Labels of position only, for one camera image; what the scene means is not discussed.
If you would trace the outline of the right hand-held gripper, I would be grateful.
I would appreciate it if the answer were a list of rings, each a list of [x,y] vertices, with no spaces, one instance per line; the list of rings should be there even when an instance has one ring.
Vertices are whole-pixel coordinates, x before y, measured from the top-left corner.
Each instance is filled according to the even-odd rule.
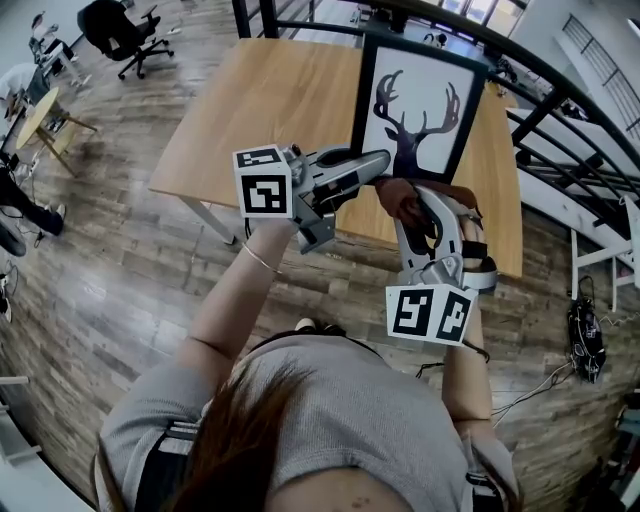
[[[403,268],[398,283],[385,290],[387,333],[461,346],[478,295],[495,289],[497,267],[489,256],[466,266],[456,213],[442,194],[422,186],[416,192],[418,226],[394,220]]]

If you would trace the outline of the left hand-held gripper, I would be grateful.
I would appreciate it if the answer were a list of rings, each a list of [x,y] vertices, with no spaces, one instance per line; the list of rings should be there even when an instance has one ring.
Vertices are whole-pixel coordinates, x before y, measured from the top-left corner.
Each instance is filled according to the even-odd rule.
[[[242,216],[291,222],[305,254],[334,239],[340,205],[382,175],[391,156],[387,150],[354,156],[348,145],[306,154],[292,144],[236,151],[232,162]]]

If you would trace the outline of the person's right hand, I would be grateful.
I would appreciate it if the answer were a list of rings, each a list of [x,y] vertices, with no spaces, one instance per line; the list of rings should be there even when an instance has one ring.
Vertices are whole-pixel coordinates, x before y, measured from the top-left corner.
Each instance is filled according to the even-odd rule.
[[[458,217],[462,234],[462,256],[465,265],[476,267],[488,256],[488,246],[478,219],[469,215]]]

